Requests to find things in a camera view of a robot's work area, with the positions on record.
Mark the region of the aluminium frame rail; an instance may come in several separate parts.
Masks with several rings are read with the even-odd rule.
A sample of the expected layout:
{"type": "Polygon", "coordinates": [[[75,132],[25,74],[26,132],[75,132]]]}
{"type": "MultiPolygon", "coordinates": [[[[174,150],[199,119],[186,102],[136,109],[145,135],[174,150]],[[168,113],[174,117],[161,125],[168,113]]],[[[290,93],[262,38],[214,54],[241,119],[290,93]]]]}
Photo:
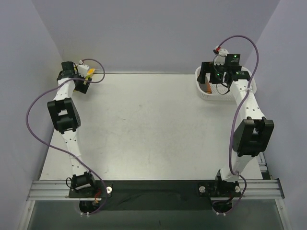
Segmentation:
{"type": "Polygon", "coordinates": [[[122,195],[141,197],[144,195],[175,195],[227,199],[283,199],[284,193],[279,180],[240,180],[232,183],[218,183],[214,180],[162,180],[162,181],[106,181],[98,192],[76,193],[65,181],[34,181],[27,199],[29,201],[77,200],[93,201],[122,195]]]}

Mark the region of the orange grey towel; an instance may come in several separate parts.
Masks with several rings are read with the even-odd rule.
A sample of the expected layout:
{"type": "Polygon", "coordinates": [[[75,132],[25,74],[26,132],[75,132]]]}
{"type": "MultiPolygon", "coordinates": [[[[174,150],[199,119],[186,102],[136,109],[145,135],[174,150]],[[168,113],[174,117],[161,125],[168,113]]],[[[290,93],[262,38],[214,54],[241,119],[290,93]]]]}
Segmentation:
{"type": "Polygon", "coordinates": [[[211,90],[211,86],[209,84],[209,82],[205,82],[203,85],[202,85],[202,90],[207,93],[207,94],[212,94],[212,90],[211,90]]]}

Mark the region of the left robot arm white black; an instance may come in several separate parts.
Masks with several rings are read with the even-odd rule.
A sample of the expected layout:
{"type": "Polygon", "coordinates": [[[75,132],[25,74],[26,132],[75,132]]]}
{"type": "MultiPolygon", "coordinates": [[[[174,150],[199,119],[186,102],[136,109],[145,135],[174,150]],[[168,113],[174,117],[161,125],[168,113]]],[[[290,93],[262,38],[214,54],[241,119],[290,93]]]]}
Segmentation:
{"type": "Polygon", "coordinates": [[[72,177],[69,178],[71,191],[92,197],[97,192],[97,185],[92,173],[81,164],[81,151],[78,143],[77,129],[81,126],[81,118],[74,105],[72,94],[86,94],[94,70],[88,65],[76,65],[72,61],[62,62],[62,70],[57,77],[59,88],[54,99],[47,103],[54,129],[57,130],[71,153],[70,162],[72,177]]]}

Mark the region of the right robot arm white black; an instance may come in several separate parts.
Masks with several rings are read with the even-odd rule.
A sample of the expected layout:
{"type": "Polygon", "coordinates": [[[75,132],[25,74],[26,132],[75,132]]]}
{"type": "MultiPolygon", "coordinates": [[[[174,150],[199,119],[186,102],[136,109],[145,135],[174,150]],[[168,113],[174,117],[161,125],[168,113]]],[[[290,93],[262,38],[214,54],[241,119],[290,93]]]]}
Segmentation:
{"type": "Polygon", "coordinates": [[[213,192],[224,196],[229,183],[238,182],[248,163],[264,152],[273,133],[274,122],[261,111],[254,92],[253,74],[240,65],[215,65],[202,62],[195,71],[200,97],[207,101],[234,101],[237,105],[232,122],[228,163],[217,173],[213,192]]]}

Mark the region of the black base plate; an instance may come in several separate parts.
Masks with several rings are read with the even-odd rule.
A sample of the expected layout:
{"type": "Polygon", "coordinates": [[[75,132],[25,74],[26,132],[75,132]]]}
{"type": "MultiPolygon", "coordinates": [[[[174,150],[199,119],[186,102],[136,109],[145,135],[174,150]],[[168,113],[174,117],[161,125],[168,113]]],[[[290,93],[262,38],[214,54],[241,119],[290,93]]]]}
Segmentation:
{"type": "Polygon", "coordinates": [[[102,203],[102,211],[194,211],[209,210],[214,200],[225,200],[224,210],[232,199],[240,197],[238,183],[216,180],[106,181],[96,182],[68,197],[78,199],[82,212],[93,212],[102,203]]]}

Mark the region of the yellow green towel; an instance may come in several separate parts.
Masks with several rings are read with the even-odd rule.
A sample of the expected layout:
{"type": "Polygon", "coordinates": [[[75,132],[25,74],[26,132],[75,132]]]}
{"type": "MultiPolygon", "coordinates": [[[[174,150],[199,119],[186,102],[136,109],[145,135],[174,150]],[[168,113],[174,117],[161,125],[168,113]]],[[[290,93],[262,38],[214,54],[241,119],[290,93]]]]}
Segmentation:
{"type": "MultiPolygon", "coordinates": [[[[75,70],[75,72],[76,72],[76,75],[79,75],[78,70],[77,70],[77,65],[76,65],[76,64],[74,64],[74,70],[75,70]]],[[[92,77],[93,74],[94,74],[94,71],[95,71],[95,69],[90,68],[90,70],[89,70],[87,76],[88,76],[88,77],[92,77]]]]}

